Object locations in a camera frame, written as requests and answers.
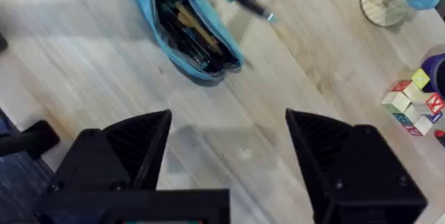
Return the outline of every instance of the toy block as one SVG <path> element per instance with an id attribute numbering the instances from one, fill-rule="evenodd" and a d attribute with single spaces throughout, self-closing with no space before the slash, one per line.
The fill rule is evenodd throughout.
<path id="1" fill-rule="evenodd" d="M 428 119 L 430 119 L 430 121 L 431 121 L 433 124 L 435 124 L 436 122 L 439 121 L 439 119 L 440 119 L 443 115 L 444 115 L 444 114 L 443 114 L 441 111 L 439 111 L 439 113 L 436 113 L 435 115 L 427 115 L 426 117 L 427 117 Z"/>
<path id="2" fill-rule="evenodd" d="M 436 115 L 445 103 L 438 93 L 421 93 L 411 99 L 411 103 L 420 114 Z"/>
<path id="3" fill-rule="evenodd" d="M 421 117 L 412 105 L 409 105 L 405 112 L 393 113 L 393 115 L 401 124 L 405 125 L 414 125 L 414 123 Z"/>
<path id="4" fill-rule="evenodd" d="M 402 124 L 402 126 L 413 136 L 425 136 L 434 124 L 423 115 L 414 125 Z"/>
<path id="5" fill-rule="evenodd" d="M 423 91 L 413 81 L 408 80 L 397 82 L 391 91 L 403 92 L 409 99 L 423 93 Z"/>
<path id="6" fill-rule="evenodd" d="M 411 79 L 420 89 L 430 82 L 430 77 L 421 68 L 412 75 Z"/>
<path id="7" fill-rule="evenodd" d="M 408 87 L 412 81 L 402 80 L 397 81 L 396 85 L 391 89 L 391 92 L 402 92 L 406 87 Z"/>
<path id="8" fill-rule="evenodd" d="M 402 92 L 389 92 L 382 100 L 382 105 L 390 113 L 403 113 L 411 101 Z"/>

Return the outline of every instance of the wooden floor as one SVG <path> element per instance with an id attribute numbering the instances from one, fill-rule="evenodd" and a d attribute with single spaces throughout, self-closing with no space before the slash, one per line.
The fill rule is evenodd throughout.
<path id="1" fill-rule="evenodd" d="M 160 189 L 229 187 L 233 223 L 312 223 L 284 110 L 375 125 L 429 199 L 418 223 L 445 212 L 445 149 L 409 136 L 379 106 L 397 79 L 445 43 L 433 10 L 381 29 L 358 0 L 260 0 L 274 26 L 212 0 L 247 63 L 217 86 L 185 78 L 131 0 L 0 0 L 0 107 L 19 127 L 44 118 L 63 138 L 56 169 L 84 128 L 171 109 Z"/>

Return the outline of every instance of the black chair leg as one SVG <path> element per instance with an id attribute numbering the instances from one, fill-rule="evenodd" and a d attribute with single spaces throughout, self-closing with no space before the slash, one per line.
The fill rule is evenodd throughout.
<path id="1" fill-rule="evenodd" d="M 0 33 L 0 52 L 6 50 L 8 48 L 8 42 Z"/>

